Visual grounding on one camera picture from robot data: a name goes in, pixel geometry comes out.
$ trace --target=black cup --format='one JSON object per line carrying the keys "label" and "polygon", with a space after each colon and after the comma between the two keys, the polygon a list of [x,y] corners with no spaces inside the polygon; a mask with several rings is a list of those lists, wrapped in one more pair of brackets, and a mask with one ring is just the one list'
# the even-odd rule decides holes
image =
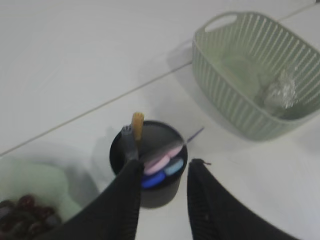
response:
{"label": "black cup", "polygon": [[[113,140],[109,155],[111,168],[116,175],[126,164],[120,139],[121,133]],[[173,127],[159,121],[144,121],[142,139],[138,145],[139,157],[177,140],[184,142],[182,136]],[[179,188],[181,175],[186,168],[188,160],[188,151],[185,145],[176,157],[183,159],[183,167],[173,175],[167,176],[158,185],[142,189],[141,207],[158,208],[169,203],[175,197]]]}

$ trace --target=green plastic basket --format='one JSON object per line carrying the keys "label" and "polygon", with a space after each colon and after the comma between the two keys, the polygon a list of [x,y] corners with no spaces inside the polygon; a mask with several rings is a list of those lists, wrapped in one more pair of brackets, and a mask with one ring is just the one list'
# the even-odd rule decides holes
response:
{"label": "green plastic basket", "polygon": [[[232,23],[206,31],[221,18]],[[269,140],[303,124],[320,108],[320,54],[281,24],[256,12],[228,12],[201,27],[193,38],[193,73],[199,86],[240,132]],[[294,65],[297,104],[280,118],[255,101],[261,79],[270,83]]]}

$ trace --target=cherry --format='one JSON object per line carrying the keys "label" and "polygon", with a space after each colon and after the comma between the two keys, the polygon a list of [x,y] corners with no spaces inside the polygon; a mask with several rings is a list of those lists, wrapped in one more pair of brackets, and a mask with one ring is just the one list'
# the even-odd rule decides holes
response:
{"label": "cherry", "polygon": [[35,207],[35,198],[32,195],[24,195],[17,203],[17,208],[25,211],[30,211]]}

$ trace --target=blue eraser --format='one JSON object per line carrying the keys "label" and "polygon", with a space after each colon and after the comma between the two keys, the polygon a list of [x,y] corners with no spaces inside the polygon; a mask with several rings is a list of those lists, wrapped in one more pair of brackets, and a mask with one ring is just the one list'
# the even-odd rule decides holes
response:
{"label": "blue eraser", "polygon": [[179,158],[173,158],[169,165],[164,168],[164,173],[167,176],[171,176],[178,172],[184,166],[184,160]]}
{"label": "blue eraser", "polygon": [[164,171],[159,171],[156,174],[153,174],[150,176],[144,175],[142,177],[141,186],[144,189],[152,188],[158,185],[159,183],[161,183],[165,178],[166,178],[166,174]]}

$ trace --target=pen holder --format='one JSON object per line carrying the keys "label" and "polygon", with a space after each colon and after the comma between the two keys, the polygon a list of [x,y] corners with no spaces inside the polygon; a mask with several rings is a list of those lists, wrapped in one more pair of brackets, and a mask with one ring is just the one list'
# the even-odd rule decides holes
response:
{"label": "pen holder", "polygon": [[[173,127],[159,121],[144,121],[142,139],[138,144],[139,157],[156,151],[161,147],[181,140],[181,135]],[[176,156],[183,159],[183,167],[171,176],[167,176],[161,183],[151,188],[141,189],[141,207],[158,208],[169,203],[176,195],[181,176],[188,160],[187,147],[184,145]],[[114,174],[118,174],[126,164],[125,154],[121,145],[121,133],[112,142],[110,148],[110,165]]]}

